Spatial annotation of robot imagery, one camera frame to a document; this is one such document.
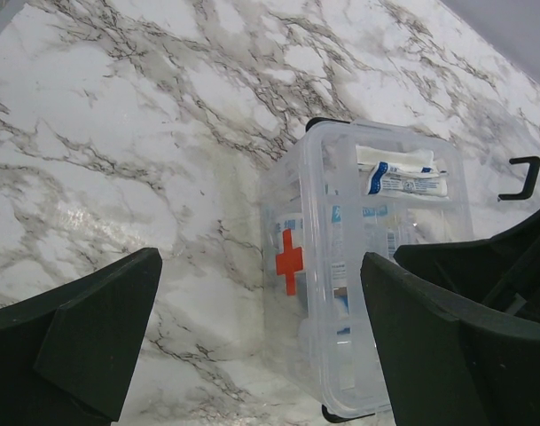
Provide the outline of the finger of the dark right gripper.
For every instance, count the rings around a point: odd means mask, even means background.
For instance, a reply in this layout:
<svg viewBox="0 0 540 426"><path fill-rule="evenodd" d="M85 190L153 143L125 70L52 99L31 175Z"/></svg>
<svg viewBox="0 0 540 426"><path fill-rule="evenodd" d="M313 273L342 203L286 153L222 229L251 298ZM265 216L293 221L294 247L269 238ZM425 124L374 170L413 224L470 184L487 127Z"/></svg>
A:
<svg viewBox="0 0 540 426"><path fill-rule="evenodd" d="M525 320L540 320L540 209L489 239L402 245L402 268L423 280Z"/></svg>

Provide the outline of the blue white gauze dressing pack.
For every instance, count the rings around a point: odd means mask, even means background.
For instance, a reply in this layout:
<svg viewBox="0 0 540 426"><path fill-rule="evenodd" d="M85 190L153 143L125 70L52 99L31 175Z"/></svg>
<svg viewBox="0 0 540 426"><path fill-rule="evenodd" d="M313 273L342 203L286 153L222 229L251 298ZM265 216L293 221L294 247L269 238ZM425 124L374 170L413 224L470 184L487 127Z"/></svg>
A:
<svg viewBox="0 0 540 426"><path fill-rule="evenodd" d="M343 224L341 206L332 206L329 227L331 242L331 276L333 282L333 304L339 319L343 322L336 335L342 343L347 343L355 329L350 320L360 320L363 316L364 296L359 272L348 272L347 261L363 257L367 252L376 252L392 260L402 236L400 217L395 205L382 203L362 207L361 231L364 242L352 249L346 246L346 233L354 231L356 225L350 221Z"/></svg>

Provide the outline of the small blue white tube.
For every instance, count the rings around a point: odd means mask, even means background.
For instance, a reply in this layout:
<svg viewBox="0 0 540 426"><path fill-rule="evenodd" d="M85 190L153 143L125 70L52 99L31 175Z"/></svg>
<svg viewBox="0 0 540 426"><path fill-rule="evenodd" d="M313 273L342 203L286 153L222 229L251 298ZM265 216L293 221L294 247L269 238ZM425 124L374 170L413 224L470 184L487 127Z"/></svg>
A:
<svg viewBox="0 0 540 426"><path fill-rule="evenodd" d="M446 197L447 172L433 167L378 162L368 177L366 192L407 193L417 196Z"/></svg>

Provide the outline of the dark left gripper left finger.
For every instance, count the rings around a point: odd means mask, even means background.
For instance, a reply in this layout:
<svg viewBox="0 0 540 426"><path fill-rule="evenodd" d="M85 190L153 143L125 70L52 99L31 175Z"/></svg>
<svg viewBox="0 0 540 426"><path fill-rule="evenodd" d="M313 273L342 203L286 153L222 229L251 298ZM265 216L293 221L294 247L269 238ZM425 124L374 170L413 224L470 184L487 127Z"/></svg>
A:
<svg viewBox="0 0 540 426"><path fill-rule="evenodd" d="M0 425L118 421L161 269L159 250L142 248L0 308Z"/></svg>

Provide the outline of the clear plastic medicine box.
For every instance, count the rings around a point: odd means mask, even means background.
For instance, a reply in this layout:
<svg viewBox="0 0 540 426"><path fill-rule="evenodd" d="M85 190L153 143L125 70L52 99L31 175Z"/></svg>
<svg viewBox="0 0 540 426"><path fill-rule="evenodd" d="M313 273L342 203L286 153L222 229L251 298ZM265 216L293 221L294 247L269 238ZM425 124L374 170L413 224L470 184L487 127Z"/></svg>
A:
<svg viewBox="0 0 540 426"><path fill-rule="evenodd" d="M260 189L266 362L340 420L388 411L361 265L470 238L460 153L403 127L314 118Z"/></svg>

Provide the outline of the white paper sachets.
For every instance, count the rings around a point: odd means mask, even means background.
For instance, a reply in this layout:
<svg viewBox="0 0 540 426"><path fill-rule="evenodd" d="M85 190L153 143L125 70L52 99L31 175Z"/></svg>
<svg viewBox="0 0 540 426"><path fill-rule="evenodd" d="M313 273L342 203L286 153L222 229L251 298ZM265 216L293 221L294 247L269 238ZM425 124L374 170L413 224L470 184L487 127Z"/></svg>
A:
<svg viewBox="0 0 540 426"><path fill-rule="evenodd" d="M434 153L419 149L408 153L379 150L369 146L356 147L357 165L360 171L371 171L379 162L397 163L408 166L434 167Z"/></svg>

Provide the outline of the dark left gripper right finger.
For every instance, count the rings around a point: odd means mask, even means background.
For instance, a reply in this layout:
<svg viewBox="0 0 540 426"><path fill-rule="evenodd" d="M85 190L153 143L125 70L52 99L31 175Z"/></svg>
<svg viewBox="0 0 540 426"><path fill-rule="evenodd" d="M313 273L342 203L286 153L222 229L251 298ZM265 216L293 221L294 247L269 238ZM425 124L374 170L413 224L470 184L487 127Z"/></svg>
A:
<svg viewBox="0 0 540 426"><path fill-rule="evenodd" d="M540 324L367 253L361 268L395 423L540 425Z"/></svg>

